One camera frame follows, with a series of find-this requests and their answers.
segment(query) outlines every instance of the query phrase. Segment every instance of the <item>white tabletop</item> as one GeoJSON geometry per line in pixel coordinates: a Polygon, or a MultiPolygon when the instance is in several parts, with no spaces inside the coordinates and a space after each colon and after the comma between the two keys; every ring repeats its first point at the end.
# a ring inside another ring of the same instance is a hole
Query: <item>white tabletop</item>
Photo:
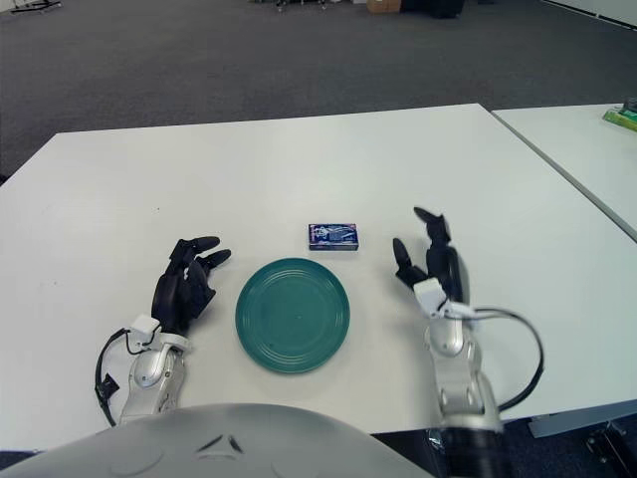
{"type": "Polygon", "coordinates": [[[494,114],[637,241],[637,132],[604,120],[611,107],[494,114]]]}
{"type": "MultiPolygon", "coordinates": [[[[367,432],[439,424],[424,320],[394,278],[391,239],[423,262],[421,205],[448,217],[474,305],[538,327],[546,373],[505,414],[637,396],[637,249],[478,105],[56,135],[0,187],[0,449],[45,448],[106,427],[93,393],[106,338],[148,313],[175,241],[218,234],[233,256],[190,339],[180,404],[269,402],[367,432]],[[311,222],[355,222],[357,252],[310,252],[311,222]],[[261,266],[306,257],[345,287],[350,328],[324,366],[267,371],[244,353],[234,312],[261,266]]],[[[518,325],[479,327],[498,399],[537,354],[518,325]]],[[[131,357],[105,366],[125,400],[131,357]]]]}

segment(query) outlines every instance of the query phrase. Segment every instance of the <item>green plate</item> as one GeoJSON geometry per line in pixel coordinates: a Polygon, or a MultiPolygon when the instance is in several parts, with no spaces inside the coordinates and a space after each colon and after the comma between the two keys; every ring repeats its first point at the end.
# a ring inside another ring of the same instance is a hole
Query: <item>green plate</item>
{"type": "Polygon", "coordinates": [[[336,276],[307,259],[282,259],[250,278],[237,302],[237,334],[248,355],[275,371],[325,363],[349,326],[349,302],[336,276]]]}

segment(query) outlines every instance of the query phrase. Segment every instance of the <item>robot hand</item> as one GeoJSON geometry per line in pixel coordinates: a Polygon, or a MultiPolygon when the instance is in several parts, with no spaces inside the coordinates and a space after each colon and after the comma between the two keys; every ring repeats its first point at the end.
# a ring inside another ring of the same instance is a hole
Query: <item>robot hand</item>
{"type": "Polygon", "coordinates": [[[115,426],[108,400],[119,389],[107,373],[102,380],[102,360],[110,344],[125,336],[126,349],[135,356],[128,376],[128,400],[120,422],[158,413],[176,407],[185,376],[183,355],[190,350],[184,337],[190,323],[197,319],[215,296],[208,286],[212,269],[230,257],[224,249],[206,257],[198,257],[219,245],[218,237],[180,239],[170,254],[166,272],[157,281],[151,315],[139,316],[129,329],[120,329],[106,342],[96,366],[95,392],[108,423],[115,426]],[[136,345],[132,351],[129,344],[136,345]]]}
{"type": "Polygon", "coordinates": [[[426,333],[434,366],[438,406],[442,416],[442,444],[450,476],[510,477],[511,463],[504,442],[500,412],[531,394],[543,371],[543,349],[536,330],[521,316],[501,309],[473,309],[463,301],[458,254],[449,246],[451,237],[444,216],[414,208],[427,224],[432,243],[427,269],[411,263],[400,239],[393,240],[396,277],[414,291],[429,319],[426,333]],[[525,324],[539,348],[539,364],[527,387],[514,398],[497,405],[491,385],[481,370],[481,349],[471,324],[508,317],[525,324]]]}
{"type": "Polygon", "coordinates": [[[215,296],[208,286],[208,274],[230,257],[230,250],[197,257],[219,245],[218,237],[179,239],[166,272],[159,278],[152,300],[151,315],[167,334],[185,336],[190,323],[199,317],[215,296]]]}

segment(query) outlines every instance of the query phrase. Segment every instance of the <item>cable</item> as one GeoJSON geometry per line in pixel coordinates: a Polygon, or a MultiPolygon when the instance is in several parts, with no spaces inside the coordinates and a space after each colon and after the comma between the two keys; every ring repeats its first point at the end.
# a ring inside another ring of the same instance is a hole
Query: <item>cable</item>
{"type": "Polygon", "coordinates": [[[541,342],[541,338],[539,337],[539,334],[537,333],[537,330],[535,329],[535,327],[531,324],[531,322],[529,322],[524,317],[514,312],[507,311],[505,309],[498,309],[494,307],[482,307],[479,309],[475,309],[475,311],[479,314],[485,313],[488,315],[480,316],[480,317],[463,317],[463,318],[447,317],[447,319],[468,321],[468,322],[484,321],[487,319],[514,319],[516,321],[521,322],[523,325],[527,326],[527,328],[533,334],[533,337],[535,338],[535,342],[537,343],[537,349],[539,350],[539,361],[537,363],[537,368],[535,369],[535,373],[533,374],[533,377],[531,378],[527,386],[525,386],[525,388],[520,393],[518,393],[513,398],[510,398],[509,400],[505,401],[504,403],[498,406],[498,410],[502,412],[524,401],[529,395],[532,394],[532,392],[537,387],[537,384],[539,383],[539,378],[544,372],[544,346],[541,342]]]}
{"type": "Polygon", "coordinates": [[[108,420],[110,426],[115,426],[115,420],[112,419],[112,415],[110,414],[110,408],[108,407],[108,397],[106,397],[102,389],[102,360],[104,359],[104,354],[106,353],[106,349],[110,347],[110,344],[115,342],[124,334],[126,334],[126,338],[128,339],[127,332],[128,331],[126,329],[119,329],[112,336],[110,336],[110,338],[106,341],[104,347],[102,348],[102,351],[98,356],[98,363],[96,364],[96,396],[98,397],[98,403],[100,404],[100,407],[102,408],[102,411],[104,412],[106,420],[108,420]]]}
{"type": "MultiPolygon", "coordinates": [[[[155,332],[157,331],[157,329],[159,329],[159,326],[155,327],[155,329],[152,331],[152,336],[150,337],[150,341],[142,344],[143,346],[148,346],[153,341],[153,339],[155,338],[155,332]]],[[[145,349],[140,349],[137,352],[133,352],[130,349],[130,343],[128,342],[129,333],[130,333],[129,329],[119,329],[112,336],[110,336],[108,340],[106,341],[104,347],[102,348],[102,351],[100,352],[100,355],[98,356],[98,363],[96,364],[96,386],[95,386],[96,396],[98,397],[98,403],[100,404],[100,408],[104,412],[104,415],[106,416],[106,420],[108,420],[108,423],[110,424],[110,426],[115,426],[115,420],[112,418],[112,415],[110,414],[108,399],[119,387],[117,386],[116,383],[114,383],[114,380],[110,378],[108,373],[106,374],[106,380],[105,380],[106,383],[105,381],[102,381],[102,361],[104,360],[104,354],[106,353],[106,350],[108,349],[108,347],[110,347],[110,344],[115,342],[121,336],[126,337],[126,350],[132,356],[138,356],[139,354],[146,352],[145,349]]]]}
{"type": "Polygon", "coordinates": [[[130,349],[130,344],[128,343],[128,333],[129,333],[129,332],[130,332],[129,330],[127,330],[127,331],[125,332],[125,333],[126,333],[126,350],[128,351],[128,353],[129,353],[129,354],[131,354],[132,356],[138,356],[138,355],[139,355],[139,354],[141,354],[142,352],[146,352],[146,350],[145,350],[145,349],[139,349],[137,352],[133,352],[133,351],[130,349]]]}

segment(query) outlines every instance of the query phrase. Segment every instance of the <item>carpet floor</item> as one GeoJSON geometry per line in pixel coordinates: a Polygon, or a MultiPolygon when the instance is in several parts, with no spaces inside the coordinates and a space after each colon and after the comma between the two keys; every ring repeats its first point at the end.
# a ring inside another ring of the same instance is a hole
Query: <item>carpet floor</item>
{"type": "Polygon", "coordinates": [[[458,19],[364,5],[64,0],[0,15],[0,174],[55,133],[635,95],[637,33],[537,0],[458,19]]]}

